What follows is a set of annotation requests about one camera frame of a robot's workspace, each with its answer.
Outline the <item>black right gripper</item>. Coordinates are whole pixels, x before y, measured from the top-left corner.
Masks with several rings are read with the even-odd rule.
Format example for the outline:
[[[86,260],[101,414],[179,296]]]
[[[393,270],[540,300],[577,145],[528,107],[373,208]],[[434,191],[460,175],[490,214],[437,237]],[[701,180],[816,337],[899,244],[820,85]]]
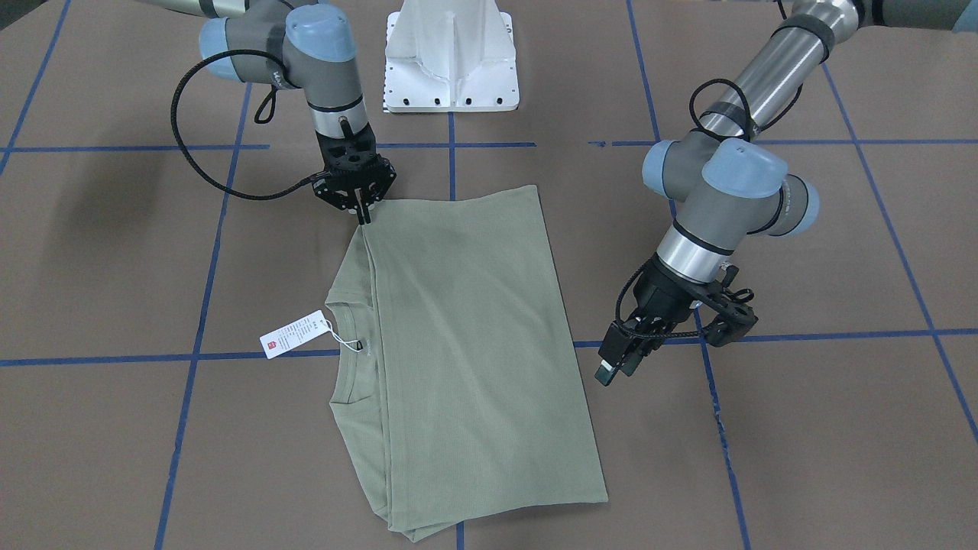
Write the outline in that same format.
[[[353,210],[358,224],[371,223],[374,203],[382,201],[396,178],[388,159],[376,150],[376,135],[369,123],[343,137],[316,134],[324,170],[315,174],[314,194],[340,210]]]

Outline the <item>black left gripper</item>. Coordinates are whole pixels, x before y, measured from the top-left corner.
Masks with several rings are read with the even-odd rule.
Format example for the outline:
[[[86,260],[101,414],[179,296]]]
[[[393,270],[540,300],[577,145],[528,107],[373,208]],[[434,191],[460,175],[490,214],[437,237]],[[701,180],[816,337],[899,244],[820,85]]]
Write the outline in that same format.
[[[740,340],[758,321],[748,302],[749,289],[731,292],[737,266],[723,262],[722,280],[706,284],[691,282],[671,271],[654,255],[633,273],[619,293],[615,320],[598,349],[601,364],[594,378],[607,387],[618,373],[632,376],[651,351],[671,338],[705,338],[712,347]],[[675,327],[694,312],[698,304],[716,311],[714,320],[697,331],[677,332]]]

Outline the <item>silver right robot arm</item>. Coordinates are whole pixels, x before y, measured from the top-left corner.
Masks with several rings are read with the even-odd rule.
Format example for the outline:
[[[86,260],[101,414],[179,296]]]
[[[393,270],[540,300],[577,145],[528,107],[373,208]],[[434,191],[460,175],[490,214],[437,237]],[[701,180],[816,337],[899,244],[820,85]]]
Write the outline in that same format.
[[[271,87],[262,109],[275,111],[283,89],[304,91],[324,167],[301,186],[335,208],[371,222],[396,177],[376,149],[346,13],[329,1],[160,1],[169,11],[205,18],[202,60],[183,76],[170,107],[173,131],[183,90],[200,70]]]

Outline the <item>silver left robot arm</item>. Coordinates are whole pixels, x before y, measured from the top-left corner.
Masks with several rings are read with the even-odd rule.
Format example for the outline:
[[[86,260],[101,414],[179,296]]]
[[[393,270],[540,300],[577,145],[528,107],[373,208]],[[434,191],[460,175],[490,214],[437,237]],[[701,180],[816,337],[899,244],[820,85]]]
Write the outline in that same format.
[[[820,196],[756,139],[792,107],[805,79],[860,28],[976,30],[974,1],[796,1],[723,96],[703,112],[689,103],[694,128],[660,141],[643,161],[647,188],[680,205],[656,252],[625,290],[636,307],[615,313],[598,349],[596,379],[607,386],[681,337],[696,307],[716,316],[695,332],[707,345],[740,340],[757,323],[753,293],[733,291],[730,258],[748,235],[796,235],[814,223]]]

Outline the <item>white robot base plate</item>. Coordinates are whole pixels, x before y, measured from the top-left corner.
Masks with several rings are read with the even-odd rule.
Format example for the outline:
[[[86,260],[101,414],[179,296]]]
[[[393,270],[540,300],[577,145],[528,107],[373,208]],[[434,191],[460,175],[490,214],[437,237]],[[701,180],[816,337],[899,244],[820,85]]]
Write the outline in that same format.
[[[495,1],[405,1],[385,29],[385,112],[518,109],[513,19]]]

